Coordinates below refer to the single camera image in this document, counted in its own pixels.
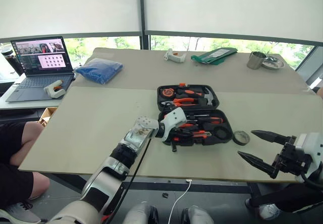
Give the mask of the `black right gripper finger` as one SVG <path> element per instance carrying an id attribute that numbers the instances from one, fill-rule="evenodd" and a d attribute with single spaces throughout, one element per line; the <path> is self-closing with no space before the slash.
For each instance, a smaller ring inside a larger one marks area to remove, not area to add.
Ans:
<path id="1" fill-rule="evenodd" d="M 285 143 L 289 142 L 291 139 L 291 137 L 283 136 L 274 132 L 264 131 L 264 130 L 253 130 L 251 131 L 251 133 L 262 140 L 265 140 L 271 143 L 275 142 L 281 145 L 284 145 Z"/>
<path id="2" fill-rule="evenodd" d="M 268 174 L 272 179 L 275 179 L 277 177 L 278 171 L 275 167 L 269 165 L 268 163 L 265 163 L 262 159 L 242 151 L 237 151 L 238 154 L 247 161 L 250 165 L 253 167 L 265 172 Z"/>

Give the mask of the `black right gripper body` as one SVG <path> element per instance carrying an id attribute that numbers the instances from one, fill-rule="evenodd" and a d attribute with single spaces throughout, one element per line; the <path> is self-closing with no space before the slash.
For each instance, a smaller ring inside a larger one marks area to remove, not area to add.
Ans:
<path id="1" fill-rule="evenodd" d="M 307 173 L 312 162 L 311 156 L 305 154 L 302 149 L 297 149 L 294 145 L 295 141 L 296 136 L 279 135 L 275 138 L 275 142 L 283 145 L 283 148 L 272 163 L 274 168 L 272 176 L 277 176 L 279 171 L 291 173 L 295 176 Z"/>

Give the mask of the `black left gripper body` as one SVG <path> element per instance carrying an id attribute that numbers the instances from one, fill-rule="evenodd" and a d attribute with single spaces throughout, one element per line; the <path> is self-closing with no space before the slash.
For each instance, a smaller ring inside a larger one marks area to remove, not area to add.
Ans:
<path id="1" fill-rule="evenodd" d="M 186 138 L 192 138 L 194 131 L 196 131 L 196 126 L 173 128 L 171 130 L 171 140 L 183 140 Z"/>

